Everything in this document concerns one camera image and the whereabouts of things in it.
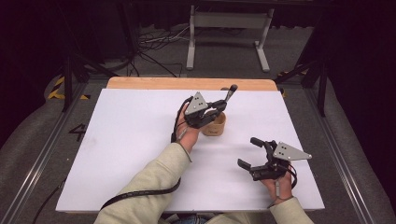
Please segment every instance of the white board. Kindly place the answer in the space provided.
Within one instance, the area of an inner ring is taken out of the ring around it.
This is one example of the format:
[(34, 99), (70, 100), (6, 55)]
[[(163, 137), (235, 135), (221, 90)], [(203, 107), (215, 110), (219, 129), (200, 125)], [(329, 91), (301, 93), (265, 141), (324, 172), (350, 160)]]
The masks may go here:
[[(196, 92), (102, 90), (56, 210), (98, 212), (170, 143), (177, 110)], [(226, 95), (200, 92), (207, 102)], [(281, 94), (237, 91), (225, 114), (222, 136), (200, 133), (192, 164), (166, 211), (261, 211), (271, 203), (263, 184), (253, 181), (237, 160), (266, 163), (265, 149), (250, 144), (251, 137), (302, 148)], [(324, 208), (307, 161), (292, 164), (298, 173), (294, 196), (304, 209)]]

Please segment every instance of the black curtain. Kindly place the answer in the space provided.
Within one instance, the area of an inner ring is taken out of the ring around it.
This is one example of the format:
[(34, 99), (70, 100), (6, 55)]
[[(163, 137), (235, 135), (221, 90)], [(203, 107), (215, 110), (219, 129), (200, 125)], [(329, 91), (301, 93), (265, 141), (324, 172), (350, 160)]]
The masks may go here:
[(328, 59), (337, 99), (394, 211), (395, 11), (391, 1), (356, 0), (346, 9), (327, 12), (300, 60)]
[(27, 116), (45, 103), (44, 91), (62, 64), (53, 31), (34, 10), (35, 2), (2, 2), (0, 147)]
[[(314, 0), (313, 4), (330, 4), (331, 0)], [(138, 19), (142, 27), (154, 25), (156, 29), (169, 30), (172, 26), (189, 23), (191, 6), (184, 3), (173, 4), (153, 4), (153, 3), (134, 3), (138, 12)], [(239, 6), (228, 5), (219, 6), (197, 6), (199, 11), (213, 12), (240, 12), (240, 13), (265, 13), (269, 7), (248, 7), (247, 4)], [(272, 26), (286, 26), (289, 28), (299, 26), (308, 27), (316, 26), (318, 19), (323, 11), (321, 7), (277, 7), (274, 12)]]

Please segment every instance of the cable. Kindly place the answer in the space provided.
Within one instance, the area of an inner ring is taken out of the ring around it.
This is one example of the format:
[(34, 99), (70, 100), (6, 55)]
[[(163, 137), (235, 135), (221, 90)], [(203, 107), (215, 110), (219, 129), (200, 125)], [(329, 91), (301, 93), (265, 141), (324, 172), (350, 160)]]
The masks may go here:
[(81, 62), (84, 62), (84, 63), (90, 65), (91, 67), (93, 67), (93, 68), (96, 69), (97, 71), (102, 72), (103, 74), (107, 75), (108, 77), (118, 77), (118, 76), (119, 76), (119, 75), (117, 75), (117, 74), (115, 74), (115, 73), (113, 73), (113, 72), (107, 70), (105, 67), (103, 67), (103, 66), (101, 66), (101, 65), (99, 65), (99, 64), (97, 64), (97, 63), (94, 63), (94, 62), (91, 61), (90, 59), (87, 59), (87, 58), (83, 57), (82, 55), (79, 55), (79, 54), (77, 54), (77, 53), (74, 53), (72, 56), (73, 56), (74, 58), (80, 60)]
[(187, 122), (186, 120), (184, 120), (183, 122), (179, 123), (176, 127), (176, 130), (178, 129), (178, 127), (180, 127), (180, 125), (184, 124), (185, 122)]
[(181, 77), (181, 71), (183, 70), (183, 64), (182, 63), (159, 63), (159, 62), (152, 62), (152, 61), (150, 61), (150, 60), (148, 60), (148, 59), (145, 59), (145, 58), (143, 58), (143, 57), (141, 57), (143, 60), (145, 60), (145, 61), (147, 61), (147, 62), (149, 62), (149, 63), (156, 63), (156, 64), (158, 64), (158, 65), (179, 65), (180, 66), (180, 69), (178, 70), (178, 77)]
[(180, 124), (177, 125), (178, 118), (180, 118), (181, 110), (183, 110), (183, 107), (184, 107), (184, 105), (185, 105), (186, 103), (191, 102), (192, 98), (193, 98), (192, 96), (189, 97), (189, 98), (187, 98), (187, 99), (183, 102), (183, 104), (181, 104), (180, 109), (177, 111), (177, 116), (176, 116), (175, 125), (174, 125), (174, 131), (173, 131), (172, 134), (171, 134), (171, 143), (174, 143), (174, 142), (176, 142), (176, 140), (177, 140), (177, 128), (178, 128), (178, 126), (179, 126), (180, 124), (186, 122), (186, 121), (184, 121), (184, 122), (182, 122), (182, 123), (180, 123)]
[(141, 50), (147, 51), (150, 49), (162, 49), (163, 47), (167, 46), (170, 43), (175, 43), (180, 39), (189, 40), (184, 38), (183, 36), (186, 34), (186, 30), (190, 28), (190, 26), (185, 27), (184, 29), (176, 32), (170, 31), (168, 35), (162, 36), (165, 32), (162, 32), (157, 37), (154, 38), (154, 35), (151, 33), (143, 34), (144, 35), (151, 35), (152, 38), (140, 37), (141, 41), (139, 42), (139, 48)]
[(50, 198), (56, 193), (56, 191), (58, 191), (58, 189), (60, 189), (63, 185), (64, 182), (66, 181), (66, 178), (61, 182), (60, 185), (58, 185), (58, 187), (56, 187), (56, 189), (49, 195), (49, 197), (46, 199), (46, 201), (43, 202), (43, 204), (41, 204), (40, 208), (38, 209), (37, 213), (35, 214), (35, 219), (33, 220), (32, 224), (35, 224), (35, 222), (38, 219), (38, 216), (40, 215), (41, 211), (43, 210), (44, 206), (46, 206), (47, 202), (50, 200)]
[(155, 59), (151, 58), (150, 56), (148, 56), (147, 54), (140, 52), (140, 54), (145, 55), (146, 57), (150, 58), (152, 61), (154, 61), (156, 64), (158, 64), (159, 66), (161, 66), (163, 69), (165, 69), (166, 71), (168, 71), (170, 74), (172, 74), (174, 77), (177, 77), (171, 70), (169, 70), (168, 68), (166, 68), (165, 66), (163, 66), (161, 63), (159, 63), (158, 61), (156, 61)]
[[(121, 70), (122, 68), (128, 66), (128, 64), (129, 64), (131, 61), (132, 61), (131, 59), (128, 59), (126, 62), (123, 62), (123, 63), (121, 63), (121, 64), (115, 65), (115, 66), (113, 66), (113, 67), (106, 67), (106, 69), (107, 69), (108, 71), (110, 71), (110, 72), (119, 71), (119, 70)], [(91, 73), (91, 74), (100, 74), (100, 73), (101, 73), (101, 72), (99, 72), (99, 71), (96, 70), (96, 69), (91, 69), (91, 68), (88, 68), (88, 67), (86, 67), (85, 69), (87, 69), (87, 71), (88, 71), (89, 73)]]
[(285, 170), (286, 172), (289, 172), (294, 177), (293, 183), (291, 183), (291, 188), (294, 189), (294, 187), (296, 187), (297, 185), (297, 171), (294, 168), (294, 166), (292, 166), (291, 164), (289, 164), (289, 166), (293, 169), (293, 171), (282, 165), (278, 165), (277, 167), (281, 168), (282, 170)]
[(170, 189), (149, 189), (149, 190), (138, 190), (138, 191), (131, 191), (128, 193), (123, 193), (120, 195), (117, 195), (116, 197), (111, 198), (108, 200), (100, 210), (106, 208), (107, 206), (119, 202), (124, 199), (128, 198), (133, 198), (133, 197), (138, 197), (138, 196), (148, 196), (148, 195), (160, 195), (160, 194), (168, 194), (172, 193), (173, 191), (178, 189), (178, 186), (180, 186), (180, 180), (181, 178), (177, 181), (177, 183)]
[(132, 70), (131, 70), (131, 73), (129, 74), (129, 76), (131, 76), (132, 72), (135, 70), (135, 71), (136, 71), (136, 74), (137, 74), (137, 76), (138, 76), (138, 77), (140, 77), (139, 71), (137, 71), (137, 68), (134, 66), (134, 64), (133, 64), (133, 63), (131, 63), (131, 66), (132, 66), (134, 69), (132, 69)]

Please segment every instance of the yellow tape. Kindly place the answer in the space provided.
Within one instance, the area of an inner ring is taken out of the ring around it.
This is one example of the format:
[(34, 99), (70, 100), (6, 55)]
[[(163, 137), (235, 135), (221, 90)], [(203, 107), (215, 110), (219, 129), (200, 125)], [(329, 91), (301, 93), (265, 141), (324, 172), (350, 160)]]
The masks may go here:
[(285, 98), (287, 96), (285, 89), (280, 88), (280, 93), (282, 94), (282, 97)]
[[(61, 88), (62, 84), (64, 83), (64, 76), (60, 76), (55, 83), (55, 86), (52, 88), (51, 93), (49, 94), (48, 99), (60, 99), (64, 100), (64, 94), (58, 93), (58, 90)], [(89, 100), (91, 99), (90, 95), (81, 95), (79, 97), (80, 100)]]

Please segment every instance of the hand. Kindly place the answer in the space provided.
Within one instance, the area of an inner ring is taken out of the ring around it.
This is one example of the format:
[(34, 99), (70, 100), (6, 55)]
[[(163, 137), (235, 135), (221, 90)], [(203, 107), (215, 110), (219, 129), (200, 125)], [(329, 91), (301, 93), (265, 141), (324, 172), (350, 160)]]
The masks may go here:
[(283, 203), (285, 200), (291, 198), (291, 174), (286, 172), (286, 174), (280, 177), (279, 182), (279, 196), (276, 197), (276, 180), (274, 179), (264, 179), (261, 182), (267, 187), (268, 192), (273, 200), (273, 204)]
[(192, 147), (198, 140), (198, 134), (200, 129), (194, 129), (189, 127), (186, 120), (184, 119), (184, 111), (186, 111), (188, 105), (184, 105), (183, 109), (181, 110), (180, 117), (177, 121), (177, 139), (182, 135), (182, 133), (186, 130), (184, 135), (181, 137), (178, 142), (186, 149), (189, 153), (192, 151)]

